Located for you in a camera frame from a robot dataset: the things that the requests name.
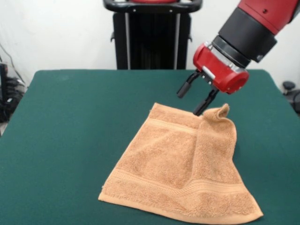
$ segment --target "towel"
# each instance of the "towel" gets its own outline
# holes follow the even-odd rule
[[[203,116],[155,103],[102,187],[99,200],[201,224],[261,216],[233,164],[229,106]]]

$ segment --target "red robot arm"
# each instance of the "red robot arm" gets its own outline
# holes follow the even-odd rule
[[[194,55],[197,70],[177,92],[182,98],[201,76],[211,86],[208,97],[195,109],[200,115],[216,94],[238,91],[248,80],[247,65],[260,62],[276,44],[275,35],[300,11],[300,0],[242,0],[212,42]]]

